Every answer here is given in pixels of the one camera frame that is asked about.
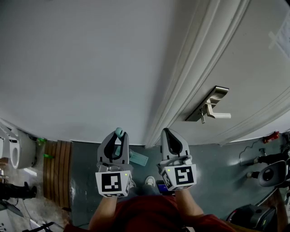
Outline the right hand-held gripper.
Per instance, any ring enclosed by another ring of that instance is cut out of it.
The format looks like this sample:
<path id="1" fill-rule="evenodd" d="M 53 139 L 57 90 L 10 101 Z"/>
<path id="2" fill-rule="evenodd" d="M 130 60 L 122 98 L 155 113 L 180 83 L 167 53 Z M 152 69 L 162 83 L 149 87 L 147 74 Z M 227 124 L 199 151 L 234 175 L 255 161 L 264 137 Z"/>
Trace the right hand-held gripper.
<path id="1" fill-rule="evenodd" d="M 157 164 L 168 191 L 177 191 L 195 185 L 196 164 L 192 163 L 187 141 L 176 131 L 164 128 L 161 132 L 162 160 Z"/>

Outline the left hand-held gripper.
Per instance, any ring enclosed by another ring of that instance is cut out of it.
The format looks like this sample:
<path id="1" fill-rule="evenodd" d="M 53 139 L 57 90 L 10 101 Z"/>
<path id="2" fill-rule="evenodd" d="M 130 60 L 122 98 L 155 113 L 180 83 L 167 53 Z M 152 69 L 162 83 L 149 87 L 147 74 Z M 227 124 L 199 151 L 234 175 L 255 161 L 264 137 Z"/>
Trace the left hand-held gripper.
<path id="1" fill-rule="evenodd" d="M 115 131 L 110 133 L 97 149 L 97 168 L 95 173 L 98 192 L 106 198 L 128 196 L 133 167 L 129 164 L 129 136 L 124 132 L 121 137 L 120 155 L 115 154 Z M 113 164 L 118 159 L 120 164 Z"/>

